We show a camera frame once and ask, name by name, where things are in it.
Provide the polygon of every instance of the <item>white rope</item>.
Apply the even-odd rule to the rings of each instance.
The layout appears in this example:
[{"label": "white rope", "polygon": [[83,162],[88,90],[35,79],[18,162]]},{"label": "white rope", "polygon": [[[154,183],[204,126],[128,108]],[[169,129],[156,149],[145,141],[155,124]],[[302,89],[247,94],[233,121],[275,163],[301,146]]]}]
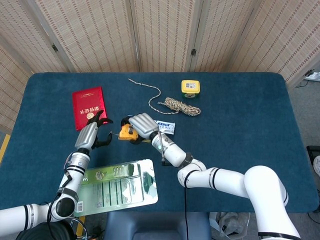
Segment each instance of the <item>white rope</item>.
[{"label": "white rope", "polygon": [[197,115],[199,115],[201,113],[201,110],[199,108],[191,106],[191,105],[187,105],[187,104],[183,103],[182,101],[178,101],[178,100],[175,100],[175,99],[170,98],[170,97],[166,97],[164,103],[163,102],[158,102],[158,104],[165,105],[168,108],[170,108],[171,110],[174,110],[175,112],[162,112],[162,111],[159,111],[158,109],[155,109],[153,106],[151,106],[151,101],[153,99],[156,99],[157,97],[159,97],[161,95],[160,89],[157,88],[156,86],[151,86],[151,85],[147,85],[147,84],[144,84],[144,83],[133,81],[130,78],[128,78],[128,80],[130,82],[134,83],[134,84],[145,86],[145,87],[149,87],[149,88],[153,88],[153,89],[157,89],[159,91],[159,93],[156,96],[153,96],[152,98],[150,98],[150,100],[148,101],[148,104],[149,104],[149,107],[151,109],[155,110],[156,112],[158,112],[160,114],[170,115],[170,114],[178,114],[179,112],[183,112],[184,114],[189,115],[189,116],[197,116]]}]

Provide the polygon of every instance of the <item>small yellow device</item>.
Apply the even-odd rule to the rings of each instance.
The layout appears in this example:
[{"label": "small yellow device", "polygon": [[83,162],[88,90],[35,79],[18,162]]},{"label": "small yellow device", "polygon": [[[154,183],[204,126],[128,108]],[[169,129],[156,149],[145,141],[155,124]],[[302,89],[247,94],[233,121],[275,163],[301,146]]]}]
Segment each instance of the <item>small yellow device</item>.
[{"label": "small yellow device", "polygon": [[[124,141],[135,141],[138,139],[138,133],[129,123],[127,123],[122,126],[118,139]],[[145,139],[142,142],[150,143],[150,140]]]},{"label": "small yellow device", "polygon": [[185,98],[194,98],[200,93],[200,82],[197,80],[182,80],[181,92]]}]

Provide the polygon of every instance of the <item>woven partition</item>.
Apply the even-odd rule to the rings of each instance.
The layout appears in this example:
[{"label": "woven partition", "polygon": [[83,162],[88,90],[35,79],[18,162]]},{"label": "woven partition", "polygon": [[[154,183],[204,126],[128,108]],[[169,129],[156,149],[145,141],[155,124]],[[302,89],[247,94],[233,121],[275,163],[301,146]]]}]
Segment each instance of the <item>woven partition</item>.
[{"label": "woven partition", "polygon": [[132,0],[143,72],[186,72],[195,0]]},{"label": "woven partition", "polygon": [[264,0],[230,71],[280,73],[289,83],[319,59],[319,27],[320,0]]},{"label": "woven partition", "polygon": [[255,0],[210,1],[194,71],[223,71],[253,10]]},{"label": "woven partition", "polygon": [[0,45],[0,131],[11,133],[28,79],[28,73]]},{"label": "woven partition", "polygon": [[66,71],[17,0],[0,1],[0,23],[0,35],[33,71]]},{"label": "woven partition", "polygon": [[77,72],[136,72],[125,0],[36,0]]}]

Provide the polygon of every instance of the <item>barcode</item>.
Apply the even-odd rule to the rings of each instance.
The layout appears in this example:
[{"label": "barcode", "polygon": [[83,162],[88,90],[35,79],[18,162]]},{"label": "barcode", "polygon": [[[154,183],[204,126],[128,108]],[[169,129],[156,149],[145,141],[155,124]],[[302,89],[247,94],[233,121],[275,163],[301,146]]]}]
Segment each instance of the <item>barcode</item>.
[{"label": "barcode", "polygon": [[84,211],[84,201],[78,201],[76,203],[76,212],[81,213]]}]

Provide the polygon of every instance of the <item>gray chair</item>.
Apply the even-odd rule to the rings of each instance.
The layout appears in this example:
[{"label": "gray chair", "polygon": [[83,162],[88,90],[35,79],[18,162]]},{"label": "gray chair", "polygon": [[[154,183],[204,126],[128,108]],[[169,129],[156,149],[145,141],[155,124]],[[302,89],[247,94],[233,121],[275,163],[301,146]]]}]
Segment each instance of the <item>gray chair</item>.
[{"label": "gray chair", "polygon": [[[211,240],[209,213],[188,212],[189,240]],[[108,212],[104,240],[186,240],[184,212]]]}]

